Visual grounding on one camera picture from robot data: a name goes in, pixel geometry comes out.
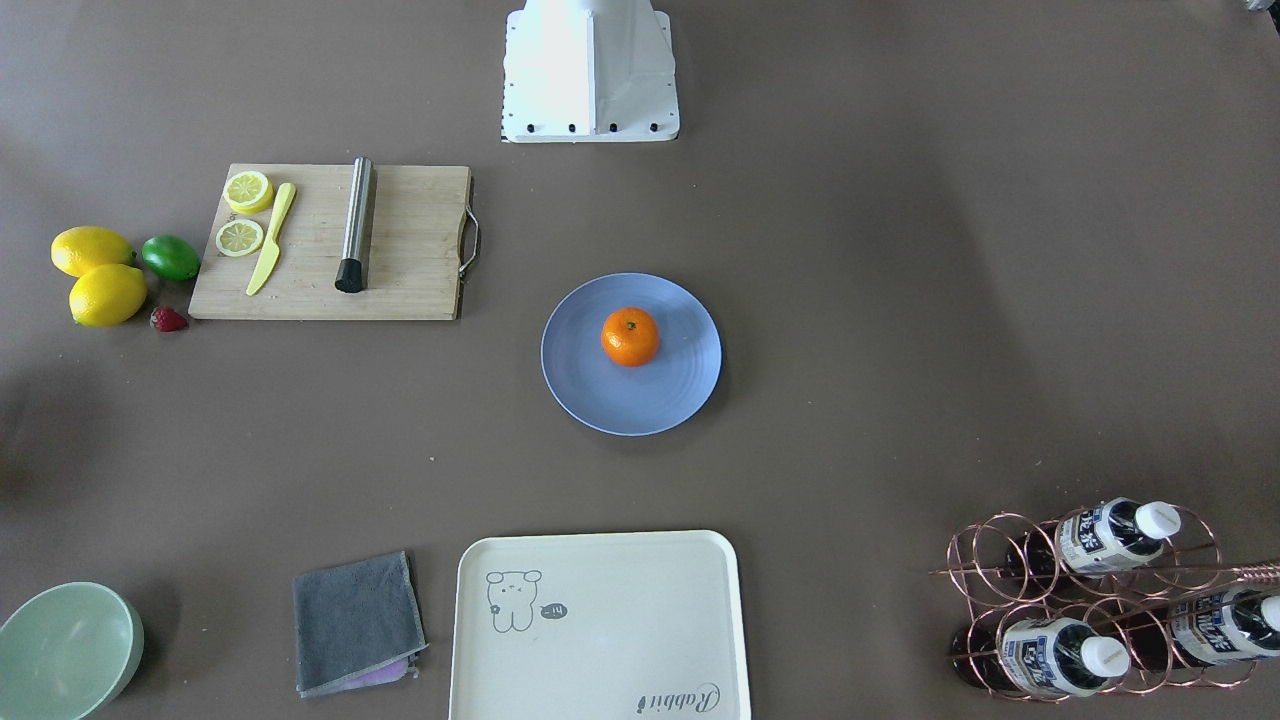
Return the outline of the orange mandarin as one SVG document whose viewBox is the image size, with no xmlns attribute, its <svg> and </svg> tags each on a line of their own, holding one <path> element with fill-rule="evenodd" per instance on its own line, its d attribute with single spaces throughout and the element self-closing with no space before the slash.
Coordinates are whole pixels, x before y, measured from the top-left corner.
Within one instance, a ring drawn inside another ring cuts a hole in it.
<svg viewBox="0 0 1280 720">
<path fill-rule="evenodd" d="M 618 366 L 649 364 L 660 350 L 660 331 L 644 307 L 620 307 L 602 325 L 600 343 L 607 357 Z"/>
</svg>

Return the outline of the blue plate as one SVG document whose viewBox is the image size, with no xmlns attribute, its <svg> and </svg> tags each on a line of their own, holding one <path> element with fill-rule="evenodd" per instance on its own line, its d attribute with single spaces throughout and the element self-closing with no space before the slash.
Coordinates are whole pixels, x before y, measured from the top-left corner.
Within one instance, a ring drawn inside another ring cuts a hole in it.
<svg viewBox="0 0 1280 720">
<path fill-rule="evenodd" d="M 608 359 L 600 334 L 622 307 L 657 324 L 660 347 L 641 366 Z M 721 334 L 689 291 L 659 275 L 626 272 L 591 279 L 564 296 L 548 318 L 541 370 L 568 415 L 613 436 L 652 436 L 686 421 L 712 396 L 722 366 Z"/>
</svg>

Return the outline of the wooden cutting board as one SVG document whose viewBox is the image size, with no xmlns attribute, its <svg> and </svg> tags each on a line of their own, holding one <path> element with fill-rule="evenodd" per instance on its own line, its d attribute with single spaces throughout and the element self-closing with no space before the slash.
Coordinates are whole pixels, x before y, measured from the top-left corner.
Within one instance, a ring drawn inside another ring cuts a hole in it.
<svg viewBox="0 0 1280 720">
<path fill-rule="evenodd" d="M 465 242 L 474 174 L 468 167 L 378 164 L 372 169 L 366 288 L 335 287 L 343 254 L 348 164 L 257 164 L 297 196 L 279 237 L 282 254 L 256 295 L 246 288 L 255 255 L 229 258 L 207 242 L 189 313 L 223 320 L 453 320 L 461 269 L 475 251 Z"/>
</svg>

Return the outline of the cream serving tray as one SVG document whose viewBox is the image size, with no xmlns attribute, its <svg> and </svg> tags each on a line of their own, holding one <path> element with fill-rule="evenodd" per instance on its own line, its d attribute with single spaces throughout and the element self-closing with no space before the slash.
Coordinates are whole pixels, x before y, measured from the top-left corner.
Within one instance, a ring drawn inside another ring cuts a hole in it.
<svg viewBox="0 0 1280 720">
<path fill-rule="evenodd" d="M 457 570 L 452 719 L 749 719 L 739 561 L 713 530 L 493 537 Z"/>
</svg>

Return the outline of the steel cylinder muddler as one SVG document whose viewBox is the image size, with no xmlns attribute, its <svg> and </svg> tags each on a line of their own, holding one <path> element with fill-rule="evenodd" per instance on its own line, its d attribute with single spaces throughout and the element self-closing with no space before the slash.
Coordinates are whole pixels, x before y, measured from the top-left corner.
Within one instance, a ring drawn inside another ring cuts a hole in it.
<svg viewBox="0 0 1280 720">
<path fill-rule="evenodd" d="M 360 293 L 367 287 L 375 196 L 375 165 L 370 158 L 357 156 L 349 183 L 343 249 L 335 274 L 335 288 L 343 293 Z"/>
</svg>

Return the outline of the yellow plastic knife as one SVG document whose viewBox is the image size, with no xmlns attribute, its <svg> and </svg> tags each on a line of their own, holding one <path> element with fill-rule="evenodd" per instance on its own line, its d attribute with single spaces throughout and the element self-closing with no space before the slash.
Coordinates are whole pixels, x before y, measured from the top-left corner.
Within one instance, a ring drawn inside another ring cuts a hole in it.
<svg viewBox="0 0 1280 720">
<path fill-rule="evenodd" d="M 274 272 L 276 263 L 282 254 L 282 247 L 279 245 L 279 236 L 285 224 L 288 213 L 294 202 L 297 195 L 297 187 L 292 182 L 282 183 L 275 192 L 275 197 L 271 206 L 271 215 L 268 223 L 268 229 L 264 236 L 262 246 L 259 250 L 259 259 L 256 261 L 250 282 L 244 288 L 247 296 L 255 296 L 268 282 L 271 273 Z"/>
</svg>

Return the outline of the grey folded cloth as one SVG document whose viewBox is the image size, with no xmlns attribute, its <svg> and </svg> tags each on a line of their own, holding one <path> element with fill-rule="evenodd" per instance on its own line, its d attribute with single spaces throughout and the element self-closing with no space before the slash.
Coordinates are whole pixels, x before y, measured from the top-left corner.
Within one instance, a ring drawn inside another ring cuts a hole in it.
<svg viewBox="0 0 1280 720">
<path fill-rule="evenodd" d="M 307 571 L 291 588 L 300 697 L 417 676 L 428 641 L 406 551 Z"/>
</svg>

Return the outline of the lemon slice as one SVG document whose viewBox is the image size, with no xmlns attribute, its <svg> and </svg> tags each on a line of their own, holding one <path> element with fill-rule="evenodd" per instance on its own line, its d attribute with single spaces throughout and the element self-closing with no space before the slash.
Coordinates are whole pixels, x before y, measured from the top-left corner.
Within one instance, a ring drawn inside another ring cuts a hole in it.
<svg viewBox="0 0 1280 720">
<path fill-rule="evenodd" d="M 218 251 L 228 258 L 243 258 L 256 252 L 265 241 L 265 229 L 253 219 L 229 220 L 214 234 Z"/>
</svg>

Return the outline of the lemon half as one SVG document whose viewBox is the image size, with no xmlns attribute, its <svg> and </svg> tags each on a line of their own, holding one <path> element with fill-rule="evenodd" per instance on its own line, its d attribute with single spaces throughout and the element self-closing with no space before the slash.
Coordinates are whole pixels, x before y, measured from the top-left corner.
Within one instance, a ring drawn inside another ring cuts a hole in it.
<svg viewBox="0 0 1280 720">
<path fill-rule="evenodd" d="M 273 205 L 275 186 L 260 170 L 238 170 L 227 178 L 221 196 L 232 211 L 252 215 Z"/>
</svg>

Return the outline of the red strawberry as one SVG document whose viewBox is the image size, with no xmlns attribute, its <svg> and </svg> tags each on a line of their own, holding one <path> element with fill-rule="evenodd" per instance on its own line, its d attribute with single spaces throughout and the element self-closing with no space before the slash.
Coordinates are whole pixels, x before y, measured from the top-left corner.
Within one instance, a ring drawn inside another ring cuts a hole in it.
<svg viewBox="0 0 1280 720">
<path fill-rule="evenodd" d="M 189 327 L 189 320 L 174 307 L 155 307 L 148 316 L 150 325 L 160 333 L 172 333 Z"/>
</svg>

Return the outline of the green lime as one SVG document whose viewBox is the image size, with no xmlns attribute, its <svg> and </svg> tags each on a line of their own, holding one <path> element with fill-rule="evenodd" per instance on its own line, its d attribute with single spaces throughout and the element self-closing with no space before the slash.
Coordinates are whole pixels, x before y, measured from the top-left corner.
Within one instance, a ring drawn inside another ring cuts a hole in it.
<svg viewBox="0 0 1280 720">
<path fill-rule="evenodd" d="M 146 240 L 140 256 L 155 275 L 165 281 L 191 281 L 201 269 L 201 255 L 191 243 L 174 234 Z"/>
</svg>

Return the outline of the dark drink bottle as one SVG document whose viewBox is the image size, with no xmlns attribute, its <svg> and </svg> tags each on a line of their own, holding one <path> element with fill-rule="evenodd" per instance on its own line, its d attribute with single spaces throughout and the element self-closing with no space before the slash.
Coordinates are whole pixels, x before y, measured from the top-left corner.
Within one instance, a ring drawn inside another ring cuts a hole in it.
<svg viewBox="0 0 1280 720">
<path fill-rule="evenodd" d="M 1132 669 L 1121 641 L 1071 618 L 961 629 L 951 641 L 950 661 L 969 685 L 1044 701 L 1092 696 Z"/>
<path fill-rule="evenodd" d="M 1181 525 L 1181 511 L 1169 502 L 1112 498 L 1015 539 L 998 573 L 1051 589 L 1068 578 L 1135 570 L 1160 557 Z"/>
<path fill-rule="evenodd" d="M 1134 659 L 1152 671 L 1279 656 L 1279 597 L 1249 587 L 1139 611 L 1117 626 Z"/>
</svg>

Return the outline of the yellow lemon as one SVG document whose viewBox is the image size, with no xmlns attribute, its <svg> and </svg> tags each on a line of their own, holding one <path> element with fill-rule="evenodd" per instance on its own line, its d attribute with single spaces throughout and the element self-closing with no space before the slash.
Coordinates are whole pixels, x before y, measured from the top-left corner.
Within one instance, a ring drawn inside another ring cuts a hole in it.
<svg viewBox="0 0 1280 720">
<path fill-rule="evenodd" d="M 105 264 L 73 284 L 68 302 L 76 324 L 108 327 L 129 320 L 143 306 L 147 293 L 140 268 Z"/>
<path fill-rule="evenodd" d="M 50 246 L 52 265 L 81 278 L 101 265 L 132 265 L 136 252 L 122 234 L 101 225 L 77 225 L 56 234 Z"/>
</svg>

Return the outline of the mint green bowl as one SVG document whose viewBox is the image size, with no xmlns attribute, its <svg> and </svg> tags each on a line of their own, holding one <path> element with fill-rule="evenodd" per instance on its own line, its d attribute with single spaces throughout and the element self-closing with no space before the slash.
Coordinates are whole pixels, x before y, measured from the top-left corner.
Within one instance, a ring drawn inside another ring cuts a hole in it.
<svg viewBox="0 0 1280 720">
<path fill-rule="evenodd" d="M 86 719 L 131 682 L 145 647 L 115 591 L 69 582 L 26 601 L 1 629 L 1 716 Z"/>
</svg>

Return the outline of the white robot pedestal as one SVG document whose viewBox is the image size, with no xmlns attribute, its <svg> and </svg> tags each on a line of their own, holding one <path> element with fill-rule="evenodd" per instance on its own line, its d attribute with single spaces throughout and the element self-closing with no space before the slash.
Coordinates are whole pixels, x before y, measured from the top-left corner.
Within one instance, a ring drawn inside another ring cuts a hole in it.
<svg viewBox="0 0 1280 720">
<path fill-rule="evenodd" d="M 503 69 L 508 143 L 680 135 L 671 20 L 649 1 L 527 1 L 506 18 Z"/>
</svg>

